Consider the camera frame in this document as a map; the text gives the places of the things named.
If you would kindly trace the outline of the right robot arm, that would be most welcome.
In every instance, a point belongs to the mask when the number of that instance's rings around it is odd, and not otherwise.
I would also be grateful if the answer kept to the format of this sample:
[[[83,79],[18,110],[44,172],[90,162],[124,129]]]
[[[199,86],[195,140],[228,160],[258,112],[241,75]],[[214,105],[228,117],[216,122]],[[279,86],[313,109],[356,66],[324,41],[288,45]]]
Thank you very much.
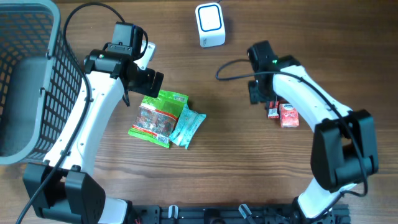
[[[379,169],[374,119],[353,111],[316,84],[293,56],[278,57],[268,41],[247,51],[259,101],[281,97],[313,131],[310,167],[313,179],[294,199],[291,222],[314,223],[326,218],[334,204],[353,187],[366,184]]]

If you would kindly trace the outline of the red white tissue pack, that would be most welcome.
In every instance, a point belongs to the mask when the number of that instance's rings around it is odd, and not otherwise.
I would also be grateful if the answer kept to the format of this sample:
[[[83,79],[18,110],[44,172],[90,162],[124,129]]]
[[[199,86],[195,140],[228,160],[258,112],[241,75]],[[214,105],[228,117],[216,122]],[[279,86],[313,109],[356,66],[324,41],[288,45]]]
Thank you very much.
[[[279,105],[280,126],[282,128],[296,128],[299,126],[299,113],[288,103]]]

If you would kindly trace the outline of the teal snack packet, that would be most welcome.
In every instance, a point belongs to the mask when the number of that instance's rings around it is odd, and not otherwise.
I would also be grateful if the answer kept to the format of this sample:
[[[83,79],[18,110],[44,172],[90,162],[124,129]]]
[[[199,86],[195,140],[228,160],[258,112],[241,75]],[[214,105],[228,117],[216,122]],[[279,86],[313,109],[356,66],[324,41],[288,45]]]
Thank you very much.
[[[202,122],[204,122],[205,118],[205,114],[192,111],[188,105],[185,104],[177,121],[177,125],[169,136],[169,140],[178,146],[188,149],[194,134]]]

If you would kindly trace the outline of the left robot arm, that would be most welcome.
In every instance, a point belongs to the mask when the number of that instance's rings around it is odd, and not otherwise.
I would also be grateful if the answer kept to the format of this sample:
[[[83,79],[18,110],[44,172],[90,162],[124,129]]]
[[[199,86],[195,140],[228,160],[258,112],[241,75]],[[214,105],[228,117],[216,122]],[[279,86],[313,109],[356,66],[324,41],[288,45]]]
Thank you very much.
[[[148,68],[154,46],[146,32],[117,22],[112,41],[86,57],[83,83],[67,122],[42,163],[28,164],[23,182],[28,207],[44,219],[65,223],[134,223],[129,200],[106,195],[93,178],[107,123],[129,92],[157,97],[163,74]]]

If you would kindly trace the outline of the red coffee stick sachet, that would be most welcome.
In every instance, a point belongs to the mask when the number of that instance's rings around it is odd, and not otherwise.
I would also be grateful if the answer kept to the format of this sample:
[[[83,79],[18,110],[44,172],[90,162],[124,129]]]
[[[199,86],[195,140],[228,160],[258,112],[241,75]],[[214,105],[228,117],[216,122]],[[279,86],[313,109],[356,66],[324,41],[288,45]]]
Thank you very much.
[[[268,106],[268,115],[269,119],[279,119],[279,102],[278,101],[270,101]]]

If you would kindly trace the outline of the green candy bag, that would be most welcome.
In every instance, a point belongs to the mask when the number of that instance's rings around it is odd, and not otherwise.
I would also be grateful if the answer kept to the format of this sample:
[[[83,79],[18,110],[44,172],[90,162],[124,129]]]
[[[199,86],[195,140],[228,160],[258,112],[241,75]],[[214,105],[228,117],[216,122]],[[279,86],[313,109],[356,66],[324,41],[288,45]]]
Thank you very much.
[[[169,148],[169,136],[187,103],[188,95],[172,91],[160,90],[157,98],[145,96],[128,135]]]

